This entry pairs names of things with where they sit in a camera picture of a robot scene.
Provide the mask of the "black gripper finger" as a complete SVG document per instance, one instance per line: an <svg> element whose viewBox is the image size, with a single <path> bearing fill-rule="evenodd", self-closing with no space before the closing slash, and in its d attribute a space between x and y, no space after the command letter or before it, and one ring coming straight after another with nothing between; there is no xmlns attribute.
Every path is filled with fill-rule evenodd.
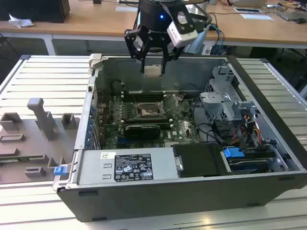
<svg viewBox="0 0 307 230"><path fill-rule="evenodd" d="M162 48L163 52L163 58L161 62L161 74L165 73L166 63L172 60L177 60L181 53L183 52L185 46L182 46L180 48L174 47L174 49L169 53L167 46L164 46Z"/></svg>
<svg viewBox="0 0 307 230"><path fill-rule="evenodd" d="M150 48L150 36L148 32L148 29L127 29L124 33L124 39L131 58L140 60L142 62L140 70L141 73L144 73L145 58ZM142 41L142 46L139 50L136 47L136 42L138 38Z"/></svg>

